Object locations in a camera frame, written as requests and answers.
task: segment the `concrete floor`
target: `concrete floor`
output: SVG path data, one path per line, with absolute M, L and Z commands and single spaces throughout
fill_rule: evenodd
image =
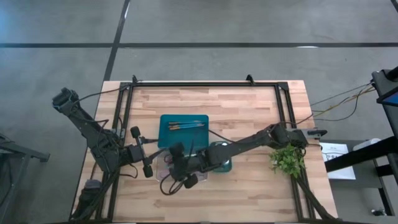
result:
M 123 0 L 3 0 L 1 43 L 112 43 Z M 132 0 L 121 42 L 397 42 L 398 13 L 390 0 Z M 51 153 L 32 161 L 10 223 L 67 220 L 85 141 L 51 107 L 62 87 L 80 96 L 101 89 L 110 48 L 0 49 L 0 133 L 21 145 Z M 305 80 L 311 103 L 365 84 L 371 72 L 396 67 L 396 48 L 119 49 L 111 80 Z M 345 121 L 317 122 L 325 139 L 386 138 L 392 135 L 375 92 L 359 100 Z M 327 108 L 341 98 L 313 109 Z M 82 104 L 95 113 L 98 98 Z M 353 104 L 325 114 L 341 118 Z M 386 180 L 390 195 L 398 192 Z M 334 188 L 339 217 L 394 223 L 373 217 L 381 201 L 374 189 Z

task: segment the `yellow cable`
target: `yellow cable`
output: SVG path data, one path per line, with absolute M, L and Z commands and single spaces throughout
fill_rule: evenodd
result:
M 365 94 L 365 93 L 369 93 L 369 92 L 371 92 L 371 91 L 374 91 L 375 89 L 372 89 L 372 88 L 373 88 L 373 86 L 370 86 L 368 89 L 366 89 L 365 91 L 363 91 L 363 92 L 361 92 L 361 93 L 357 93 L 357 94 L 355 94 L 355 95 L 353 95 L 353 96 L 351 96 L 351 97 L 347 97 L 347 98 L 346 98 L 345 100 L 343 100 L 341 103 L 338 103 L 337 105 L 334 105 L 334 106 L 329 107 L 327 110 L 322 111 L 321 113 L 319 113 L 319 114 L 317 114 L 317 115 L 314 115 L 314 117 L 320 116 L 321 114 L 326 113 L 327 111 L 331 111 L 332 109 L 334 109 L 334 108 L 336 108 L 336 107 L 342 105 L 343 103 L 347 103 L 347 102 L 349 102 L 349 101 L 351 101 L 351 100 L 354 100 L 354 99 L 356 99 L 357 97 L 360 97 L 361 95 L 363 95 L 363 94 Z

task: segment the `green plant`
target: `green plant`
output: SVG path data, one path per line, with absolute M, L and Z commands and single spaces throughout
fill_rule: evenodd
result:
M 272 162 L 271 169 L 274 172 L 280 169 L 282 172 L 297 178 L 300 175 L 301 167 L 305 168 L 300 151 L 290 144 L 283 149 L 275 150 L 269 154 L 269 157 Z

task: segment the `teal tray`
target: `teal tray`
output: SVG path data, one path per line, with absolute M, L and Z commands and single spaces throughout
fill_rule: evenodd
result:
M 205 125 L 197 128 L 185 128 L 169 130 L 171 121 L 201 121 Z M 157 146 L 170 147 L 175 143 L 181 142 L 184 145 L 184 153 L 189 154 L 193 139 L 193 152 L 209 146 L 209 117 L 207 115 L 196 114 L 164 114 L 160 117 L 159 142 Z

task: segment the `butcher block tabletop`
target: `butcher block tabletop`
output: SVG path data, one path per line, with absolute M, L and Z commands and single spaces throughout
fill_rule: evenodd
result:
M 296 121 L 311 115 L 311 107 L 304 81 L 288 82 Z M 104 82 L 102 91 L 119 88 L 120 82 Z M 281 91 L 285 117 L 289 120 L 284 92 Z M 99 98 L 95 120 L 113 120 L 118 92 L 102 94 Z M 123 118 L 126 96 L 123 98 Z M 273 87 L 260 86 L 204 86 L 204 87 L 134 87 L 127 126 L 126 145 L 133 143 L 129 130 L 138 126 L 147 139 L 159 136 L 159 121 L 163 114 L 207 114 L 209 129 L 232 140 L 250 136 L 266 126 L 280 121 Z M 112 122 L 105 128 L 111 129 Z M 298 128 L 314 128 L 313 119 Z M 221 139 L 209 133 L 209 142 Z M 145 144 L 147 155 L 158 150 L 157 143 Z M 290 177 L 270 169 L 269 147 L 258 147 L 232 158 L 233 168 L 227 173 L 209 172 L 206 181 L 191 189 L 181 188 L 175 195 L 160 192 L 154 176 L 145 178 L 142 163 L 134 164 L 138 177 L 120 176 L 114 222 L 296 222 Z M 318 146 L 307 147 L 304 157 L 308 181 L 326 210 L 337 217 L 328 176 Z M 87 150 L 74 208 L 80 191 L 90 178 L 95 160 Z M 135 175 L 130 166 L 121 169 L 122 174 Z M 97 168 L 94 179 L 101 180 Z M 105 198 L 103 216 L 108 211 L 110 190 Z M 305 217 L 308 217 L 305 197 L 300 192 Z

